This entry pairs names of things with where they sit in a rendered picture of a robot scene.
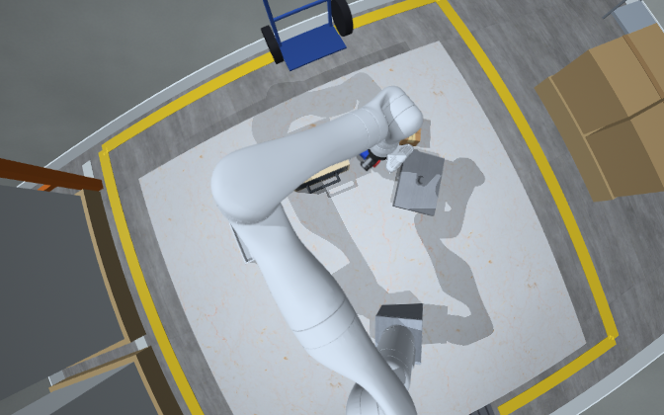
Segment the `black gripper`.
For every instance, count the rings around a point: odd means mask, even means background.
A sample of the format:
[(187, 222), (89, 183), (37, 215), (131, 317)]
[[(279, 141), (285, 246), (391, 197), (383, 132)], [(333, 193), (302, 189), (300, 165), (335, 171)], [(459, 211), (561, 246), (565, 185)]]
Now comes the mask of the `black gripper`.
[[(379, 160), (386, 160), (386, 159), (387, 159), (386, 157), (378, 157), (378, 156), (374, 155), (374, 154), (371, 152), (370, 149), (368, 149), (368, 152), (369, 152), (369, 156), (367, 156), (367, 160), (366, 160), (366, 161), (362, 161), (362, 162), (360, 163), (360, 165), (361, 165), (366, 171), (369, 171), (369, 169), (371, 169), (371, 168), (373, 167), (373, 165), (375, 165), (375, 164), (377, 163), (377, 161), (379, 161)], [(376, 160), (375, 160), (375, 159), (376, 159)], [(370, 162), (372, 162), (372, 163), (370, 163)], [(370, 163), (370, 164), (369, 164), (369, 163)], [(371, 165), (371, 166), (370, 166), (370, 165)], [(369, 167), (370, 167), (370, 168), (369, 168)]]

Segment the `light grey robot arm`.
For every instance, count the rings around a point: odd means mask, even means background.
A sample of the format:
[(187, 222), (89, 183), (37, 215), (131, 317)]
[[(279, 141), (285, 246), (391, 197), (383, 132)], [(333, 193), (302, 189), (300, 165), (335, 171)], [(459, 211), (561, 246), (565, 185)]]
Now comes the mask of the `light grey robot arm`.
[(414, 105), (401, 88), (385, 87), (330, 122), (225, 155), (211, 175), (216, 205), (256, 260), (299, 343), (355, 382), (346, 415), (417, 415), (408, 392), (414, 336), (391, 325), (374, 345), (337, 281), (296, 235), (281, 201), (320, 171), (368, 149), (386, 157), (386, 171), (394, 172), (414, 150), (400, 140), (423, 124)]

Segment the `grey metal lid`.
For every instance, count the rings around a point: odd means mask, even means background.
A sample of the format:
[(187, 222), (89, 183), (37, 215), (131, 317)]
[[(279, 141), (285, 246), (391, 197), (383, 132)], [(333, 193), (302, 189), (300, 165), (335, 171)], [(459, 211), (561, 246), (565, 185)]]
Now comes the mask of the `grey metal lid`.
[(402, 163), (393, 206), (435, 215), (444, 162), (445, 158), (413, 150)]

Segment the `brown cardboard box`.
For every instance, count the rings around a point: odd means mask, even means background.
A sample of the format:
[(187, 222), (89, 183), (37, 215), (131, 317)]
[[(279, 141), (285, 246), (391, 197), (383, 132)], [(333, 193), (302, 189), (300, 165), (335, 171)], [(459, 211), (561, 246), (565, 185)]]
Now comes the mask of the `brown cardboard box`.
[(400, 140), (399, 145), (404, 145), (406, 143), (409, 143), (412, 146), (416, 146), (420, 142), (420, 140), (421, 140), (421, 128), (416, 133), (414, 133), (412, 136), (410, 136), (406, 139)]

